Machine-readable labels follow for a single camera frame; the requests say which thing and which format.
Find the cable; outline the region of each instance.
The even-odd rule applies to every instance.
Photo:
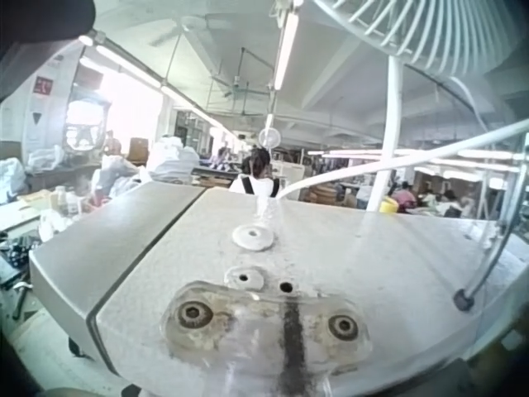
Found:
[[[281,199],[287,194],[295,192],[296,190],[309,188],[316,184],[325,184],[326,182],[332,182],[333,180],[337,179],[350,178],[353,176],[371,174],[382,170],[391,170],[393,168],[417,165],[437,157],[447,157],[449,155],[454,155],[465,149],[474,149],[476,147],[490,145],[494,142],[502,141],[511,136],[515,136],[524,132],[529,132],[529,118],[464,141],[459,141],[451,145],[433,149],[431,151],[423,151],[413,155],[406,155],[404,157],[396,157],[370,164],[357,165],[355,167],[335,170],[322,175],[313,176],[312,178],[303,179],[299,182],[296,182],[295,184],[289,185],[286,189],[279,192],[278,199]]]

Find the fan blade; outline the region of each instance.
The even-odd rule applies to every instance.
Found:
[[[168,31],[167,33],[164,33],[163,35],[158,36],[153,41],[149,43],[152,47],[159,47],[163,44],[165,44],[167,41],[171,41],[180,33],[180,28],[178,26],[175,26],[173,29]]]

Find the bright window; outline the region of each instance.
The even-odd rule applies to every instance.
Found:
[[[131,138],[145,138],[153,143],[162,108],[163,94],[123,73],[108,73],[102,79],[99,93],[112,102],[107,130],[128,153]]]

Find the metal rod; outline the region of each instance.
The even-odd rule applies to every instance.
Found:
[[[241,69],[242,69],[242,58],[245,56],[245,47],[241,47],[241,57],[239,58],[239,67],[237,68],[237,76],[241,77]]]
[[[171,54],[171,59],[169,60],[169,66],[167,67],[167,73],[165,74],[166,80],[169,77],[169,71],[171,70],[171,66],[173,65],[174,55],[176,54],[176,49],[179,47],[181,37],[182,37],[182,32],[180,32],[178,37],[176,38],[176,43],[174,44],[174,48],[173,48],[173,54]]]
[[[388,59],[388,104],[386,107],[386,127],[382,144],[381,160],[388,160],[398,146],[403,101],[403,63],[390,56]],[[386,194],[391,170],[379,171],[374,179],[373,190],[367,205],[367,211],[379,211]]]
[[[526,145],[523,152],[527,153],[527,139],[529,134],[526,135]],[[503,248],[505,248],[507,241],[514,229],[514,223],[517,219],[517,215],[526,192],[527,185],[527,171],[528,171],[527,161],[520,165],[520,172],[517,175],[516,183],[514,184],[514,189],[510,199],[508,200],[509,205],[507,209],[503,211],[498,220],[499,234],[496,236],[493,245],[487,252],[486,257],[484,258],[484,267],[483,273],[475,277],[469,282],[469,284],[464,289],[460,289],[454,296],[455,306],[461,311],[468,311],[474,306],[475,295],[481,290],[481,288],[487,282],[488,277],[494,270],[494,267],[498,263],[499,257],[502,255]]]
[[[264,60],[263,58],[261,58],[260,56],[254,54],[252,51],[248,50],[247,48],[245,47],[242,47],[242,50],[244,52],[246,52],[248,55],[251,55],[253,58],[255,58],[256,60],[258,60],[261,64],[263,64],[264,66],[268,66],[269,68],[272,69],[272,71],[274,71],[275,67],[270,63],[270,62],[267,62],[266,60]]]

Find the screw hole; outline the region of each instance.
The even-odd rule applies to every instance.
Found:
[[[185,315],[189,318],[197,318],[200,315],[198,308],[187,308],[185,309]]]
[[[338,327],[342,330],[342,331],[350,331],[351,329],[351,325],[348,321],[346,320],[341,320],[339,323],[338,323]]]
[[[279,285],[279,289],[281,289],[285,294],[290,294],[294,290],[294,287],[292,284],[285,282]]]

